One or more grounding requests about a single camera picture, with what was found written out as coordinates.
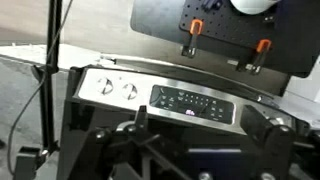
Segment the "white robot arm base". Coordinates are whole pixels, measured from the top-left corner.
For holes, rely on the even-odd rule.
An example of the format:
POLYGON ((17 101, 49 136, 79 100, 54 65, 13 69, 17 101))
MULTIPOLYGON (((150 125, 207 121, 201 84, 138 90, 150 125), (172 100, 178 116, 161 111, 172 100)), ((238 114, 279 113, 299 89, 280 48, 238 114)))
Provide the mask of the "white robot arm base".
POLYGON ((231 4, 241 13, 256 15, 268 10, 281 0, 230 0, 231 4))

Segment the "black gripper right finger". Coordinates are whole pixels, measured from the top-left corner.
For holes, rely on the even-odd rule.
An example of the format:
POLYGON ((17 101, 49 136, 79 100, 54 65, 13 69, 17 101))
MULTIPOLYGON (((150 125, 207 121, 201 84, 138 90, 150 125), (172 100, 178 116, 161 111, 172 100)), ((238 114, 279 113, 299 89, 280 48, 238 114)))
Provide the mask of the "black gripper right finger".
POLYGON ((251 105, 243 107, 240 126, 260 148, 254 179, 288 180, 295 132, 286 125, 274 125, 251 105))

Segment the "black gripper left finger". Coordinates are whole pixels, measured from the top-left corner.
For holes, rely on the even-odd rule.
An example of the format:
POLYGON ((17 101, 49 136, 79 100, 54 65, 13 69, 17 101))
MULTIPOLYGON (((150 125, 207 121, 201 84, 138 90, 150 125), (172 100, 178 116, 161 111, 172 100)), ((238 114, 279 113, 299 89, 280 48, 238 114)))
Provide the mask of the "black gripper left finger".
POLYGON ((68 180, 111 180, 119 164, 127 164, 133 176, 141 178, 145 157, 140 152, 138 131, 146 127, 147 108, 140 106, 133 124, 120 131, 96 129, 87 136, 68 175, 68 180))

